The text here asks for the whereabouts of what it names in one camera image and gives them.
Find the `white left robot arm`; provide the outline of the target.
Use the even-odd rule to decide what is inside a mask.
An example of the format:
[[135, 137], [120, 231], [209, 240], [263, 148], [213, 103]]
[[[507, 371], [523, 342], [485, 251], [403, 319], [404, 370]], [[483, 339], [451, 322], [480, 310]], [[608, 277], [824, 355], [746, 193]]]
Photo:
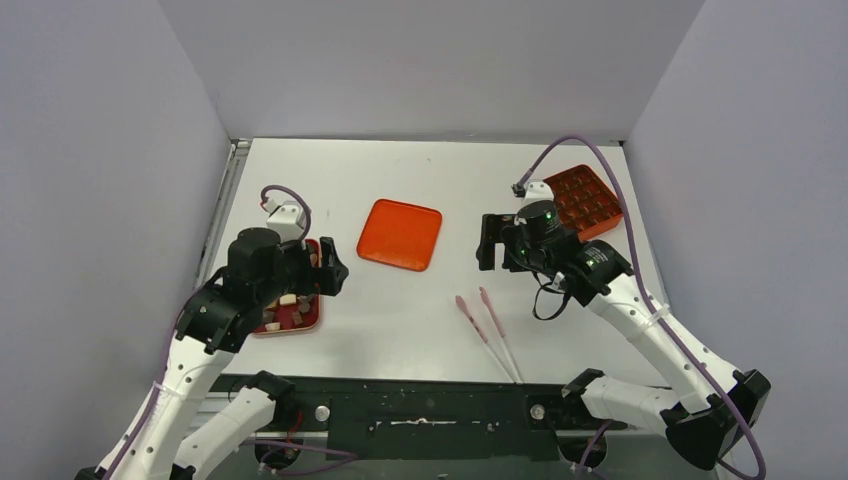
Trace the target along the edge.
[[162, 367], [126, 432], [79, 479], [204, 479], [262, 427], [295, 419], [293, 384], [267, 371], [250, 376], [234, 400], [194, 433], [189, 427], [224, 368], [287, 294], [336, 296], [349, 270], [333, 238], [313, 251], [302, 240], [253, 227], [230, 244], [226, 264], [186, 301]]

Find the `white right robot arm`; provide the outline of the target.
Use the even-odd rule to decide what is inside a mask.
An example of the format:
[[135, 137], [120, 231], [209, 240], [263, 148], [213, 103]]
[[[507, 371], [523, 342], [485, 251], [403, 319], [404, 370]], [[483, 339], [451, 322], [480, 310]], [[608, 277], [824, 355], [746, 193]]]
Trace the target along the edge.
[[574, 300], [615, 328], [666, 381], [664, 388], [617, 380], [586, 369], [564, 388], [562, 412], [577, 427], [612, 420], [665, 438], [692, 466], [711, 470], [750, 433], [771, 391], [758, 370], [743, 371], [716, 355], [652, 295], [636, 271], [603, 240], [582, 241], [550, 200], [515, 214], [485, 214], [479, 268], [530, 272], [540, 288]]

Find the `pink silicone tongs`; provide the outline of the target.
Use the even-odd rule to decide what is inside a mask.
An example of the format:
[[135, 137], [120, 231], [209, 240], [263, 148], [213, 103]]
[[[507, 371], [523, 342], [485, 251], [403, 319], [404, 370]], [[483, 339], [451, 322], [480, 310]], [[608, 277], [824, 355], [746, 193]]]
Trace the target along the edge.
[[525, 383], [524, 375], [510, 346], [506, 329], [494, 309], [488, 291], [484, 287], [479, 288], [479, 298], [486, 312], [483, 320], [480, 320], [472, 312], [463, 296], [456, 295], [454, 302], [462, 316], [471, 324], [501, 371], [513, 384], [523, 385]]

